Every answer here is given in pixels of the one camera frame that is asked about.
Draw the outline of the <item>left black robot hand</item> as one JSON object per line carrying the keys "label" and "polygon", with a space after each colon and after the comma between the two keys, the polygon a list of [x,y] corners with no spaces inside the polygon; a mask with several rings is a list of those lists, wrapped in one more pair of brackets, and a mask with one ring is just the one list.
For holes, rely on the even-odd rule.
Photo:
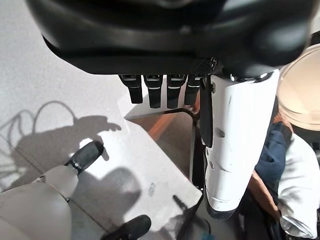
{"label": "left black robot hand", "polygon": [[48,48],[90,74],[118,75],[131,102],[176,109],[200,96],[209,214],[228,219],[260,158],[279,68],[306,48],[317,0],[29,0]]}

